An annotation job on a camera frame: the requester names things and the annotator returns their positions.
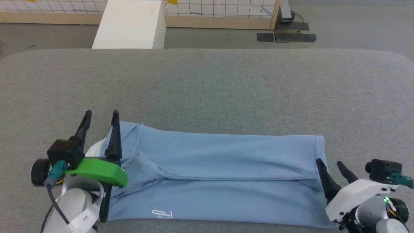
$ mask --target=gray table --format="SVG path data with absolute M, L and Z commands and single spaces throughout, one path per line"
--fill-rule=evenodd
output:
M 373 158 L 414 175 L 414 64 L 388 52 L 298 50 L 43 50 L 0 60 L 0 229 L 39 232 L 50 206 L 33 162 L 74 134 L 92 109 L 85 148 L 124 121 L 162 130 L 325 137 L 332 176 L 342 160 L 367 178 Z M 414 192 L 395 194 L 414 209 Z M 408 223 L 414 230 L 412 217 Z M 101 232 L 338 232 L 209 221 L 115 221 Z

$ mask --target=gray floor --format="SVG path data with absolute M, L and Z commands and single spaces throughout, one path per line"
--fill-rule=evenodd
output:
M 314 43 L 257 42 L 256 30 L 168 28 L 165 48 L 377 49 L 414 61 L 414 1 L 290 0 Z M 91 48 L 97 26 L 0 24 L 0 58 L 34 49 Z

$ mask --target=wooden frame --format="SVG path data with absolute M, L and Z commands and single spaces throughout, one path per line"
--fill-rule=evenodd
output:
M 165 16 L 167 27 L 264 29 L 273 30 L 279 13 L 280 1 L 276 0 L 272 18 L 210 18 Z M 100 14 L 52 14 L 0 12 L 0 23 L 29 24 L 92 24 L 99 25 Z

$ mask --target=blue cloth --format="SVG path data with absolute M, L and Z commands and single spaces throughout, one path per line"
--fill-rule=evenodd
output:
M 322 136 L 183 133 L 124 121 L 120 128 L 128 185 L 113 188 L 109 220 L 336 227 L 326 216 L 315 163 L 326 162 Z

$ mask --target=white grid panel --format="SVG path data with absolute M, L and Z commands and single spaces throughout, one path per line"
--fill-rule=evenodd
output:
M 102 14 L 108 0 L 0 0 L 0 12 Z M 161 0 L 164 15 L 271 18 L 276 0 Z

